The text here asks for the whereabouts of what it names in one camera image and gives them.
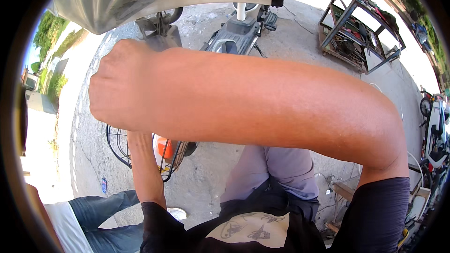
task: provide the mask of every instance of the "kickstand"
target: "kickstand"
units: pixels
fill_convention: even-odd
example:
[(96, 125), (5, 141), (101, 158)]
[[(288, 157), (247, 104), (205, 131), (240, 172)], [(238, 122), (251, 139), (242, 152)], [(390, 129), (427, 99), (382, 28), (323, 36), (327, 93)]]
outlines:
[(261, 57), (263, 58), (267, 58), (266, 55), (264, 55), (261, 51), (261, 48), (259, 48), (258, 44), (255, 43), (255, 45), (253, 45), (253, 47), (258, 50), (259, 54), (261, 55)]

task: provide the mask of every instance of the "black sleeve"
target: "black sleeve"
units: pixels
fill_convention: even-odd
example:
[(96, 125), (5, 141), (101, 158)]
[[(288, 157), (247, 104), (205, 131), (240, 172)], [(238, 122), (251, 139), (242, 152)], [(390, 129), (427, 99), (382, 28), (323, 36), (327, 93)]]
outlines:
[(141, 253), (181, 252), (184, 225), (154, 202), (143, 202), (143, 243)]
[(396, 252), (408, 211), (409, 178), (360, 186), (345, 212), (332, 252)]

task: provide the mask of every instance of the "white pole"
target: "white pole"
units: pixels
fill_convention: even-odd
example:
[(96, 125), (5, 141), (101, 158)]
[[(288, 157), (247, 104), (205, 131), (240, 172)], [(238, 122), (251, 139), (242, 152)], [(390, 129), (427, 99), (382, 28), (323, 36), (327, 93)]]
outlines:
[(243, 21), (245, 20), (245, 6), (247, 3), (240, 3), (238, 2), (238, 20)]

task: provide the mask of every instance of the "beige shirt print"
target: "beige shirt print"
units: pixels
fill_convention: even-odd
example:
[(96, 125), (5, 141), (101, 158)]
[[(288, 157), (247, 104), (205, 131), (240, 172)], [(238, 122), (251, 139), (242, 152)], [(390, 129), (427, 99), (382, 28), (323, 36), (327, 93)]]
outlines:
[(220, 224), (207, 236), (226, 243), (256, 241), (270, 248), (284, 246), (288, 235), (289, 213), (273, 216), (262, 212), (245, 213), (234, 216)]

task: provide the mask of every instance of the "tool cart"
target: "tool cart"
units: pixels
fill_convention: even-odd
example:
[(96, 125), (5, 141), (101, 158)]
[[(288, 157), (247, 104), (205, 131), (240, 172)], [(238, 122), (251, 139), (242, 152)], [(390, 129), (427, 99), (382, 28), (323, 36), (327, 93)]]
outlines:
[[(336, 56), (352, 65), (357, 72), (365, 74), (400, 56), (400, 52), (405, 49), (405, 43), (393, 15), (379, 9), (371, 0), (351, 0), (348, 6), (340, 0), (345, 9), (335, 5), (336, 1), (331, 0), (319, 21), (319, 44), (324, 55), (329, 53)], [(352, 16), (358, 7), (371, 15), (381, 26), (377, 30), (372, 30)], [(324, 23), (329, 14), (333, 19), (333, 26)], [(378, 37), (384, 30), (389, 31), (398, 42), (386, 53)], [(381, 62), (369, 70), (367, 55), (375, 55)]]

